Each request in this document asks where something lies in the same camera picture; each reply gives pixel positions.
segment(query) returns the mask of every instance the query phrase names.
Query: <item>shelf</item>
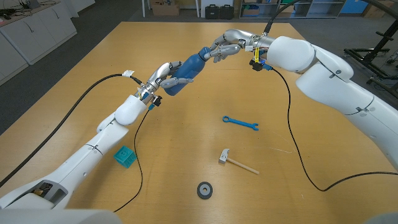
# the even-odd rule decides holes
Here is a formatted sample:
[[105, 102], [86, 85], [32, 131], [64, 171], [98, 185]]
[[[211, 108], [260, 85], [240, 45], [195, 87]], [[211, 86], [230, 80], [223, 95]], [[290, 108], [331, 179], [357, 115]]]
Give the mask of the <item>shelf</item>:
[[[294, 3], [293, 13], [281, 12], [278, 19], [301, 18], [336, 18], [347, 0], [301, 0]], [[260, 14], [256, 17], [243, 17], [241, 19], [270, 19], [280, 7], [288, 4], [281, 3], [242, 3], [242, 5], [258, 5]]]
[[281, 12], [276, 18], [283, 19], [283, 18], [305, 18], [307, 13], [286, 13]]
[[270, 19], [273, 16], [273, 14], [260, 14], [259, 16], [256, 17], [249, 17], [249, 16], [241, 16], [241, 19]]
[[278, 3], [242, 3], [242, 5], [245, 5], [245, 4], [248, 4], [248, 5], [266, 5], [266, 4], [269, 4], [269, 5], [273, 5], [273, 4], [275, 4], [275, 5], [278, 5]]
[[303, 2], [296, 2], [294, 4], [311, 4], [311, 3], [303, 1]]
[[331, 14], [324, 13], [308, 13], [307, 18], [336, 18], [337, 16], [333, 16]]
[[314, 2], [314, 4], [344, 4], [343, 2]]
[[338, 17], [344, 4], [319, 4], [313, 3], [308, 11], [308, 17], [324, 18], [324, 17]]
[[314, 0], [314, 4], [344, 4], [342, 0]]

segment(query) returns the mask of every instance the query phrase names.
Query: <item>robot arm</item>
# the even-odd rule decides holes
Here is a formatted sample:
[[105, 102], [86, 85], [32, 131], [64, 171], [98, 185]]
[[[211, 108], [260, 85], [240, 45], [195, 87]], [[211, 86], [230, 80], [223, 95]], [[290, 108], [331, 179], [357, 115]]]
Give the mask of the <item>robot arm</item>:
[[223, 52], [232, 52], [236, 45], [246, 51], [263, 49], [260, 61], [267, 60], [269, 65], [301, 74], [296, 85], [304, 94], [342, 113], [398, 170], [398, 111], [352, 82], [353, 70], [343, 59], [304, 40], [273, 39], [241, 30], [227, 30], [214, 41], [213, 51], [206, 57], [226, 58], [231, 54]]
[[[160, 66], [148, 79], [141, 83], [137, 92], [97, 127], [97, 135], [69, 157], [51, 174], [25, 184], [0, 198], [0, 210], [19, 209], [63, 209], [75, 189], [99, 163], [102, 157], [127, 134], [124, 127], [135, 122], [145, 111], [148, 103], [160, 105], [162, 97], [155, 95], [162, 82], [172, 75], [182, 62], [170, 62]], [[134, 72], [125, 71], [122, 76], [130, 77]], [[188, 82], [186, 79], [172, 79], [168, 86]]]

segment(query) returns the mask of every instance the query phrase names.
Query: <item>blue wrench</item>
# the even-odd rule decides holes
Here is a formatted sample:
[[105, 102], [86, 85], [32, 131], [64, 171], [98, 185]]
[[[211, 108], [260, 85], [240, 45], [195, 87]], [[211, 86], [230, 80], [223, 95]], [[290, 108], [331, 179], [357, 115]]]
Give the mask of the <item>blue wrench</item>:
[[257, 123], [249, 124], [249, 123], [246, 123], [246, 122], [243, 122], [243, 121], [238, 121], [238, 120], [235, 120], [235, 119], [231, 119], [231, 118], [229, 118], [229, 116], [223, 116], [223, 121], [224, 122], [232, 122], [232, 123], [235, 123], [235, 124], [240, 124], [242, 126], [246, 126], [246, 127], [252, 128], [255, 131], [259, 130], [258, 128], [256, 128], [256, 126], [259, 125]]

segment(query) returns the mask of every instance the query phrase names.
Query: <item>teal block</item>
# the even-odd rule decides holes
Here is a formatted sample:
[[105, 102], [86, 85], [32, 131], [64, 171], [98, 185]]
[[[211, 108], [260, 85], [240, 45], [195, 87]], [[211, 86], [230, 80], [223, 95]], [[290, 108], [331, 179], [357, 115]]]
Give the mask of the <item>teal block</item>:
[[136, 154], [133, 150], [126, 146], [123, 146], [119, 151], [113, 156], [116, 161], [122, 164], [125, 168], [129, 168], [131, 164], [137, 159]]

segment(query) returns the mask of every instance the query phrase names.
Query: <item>yellow tag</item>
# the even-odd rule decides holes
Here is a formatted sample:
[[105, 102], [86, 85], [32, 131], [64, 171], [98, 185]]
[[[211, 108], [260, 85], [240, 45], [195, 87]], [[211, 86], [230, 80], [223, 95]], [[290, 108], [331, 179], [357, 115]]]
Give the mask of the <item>yellow tag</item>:
[[256, 50], [254, 51], [254, 62], [259, 62], [259, 48], [256, 47]]

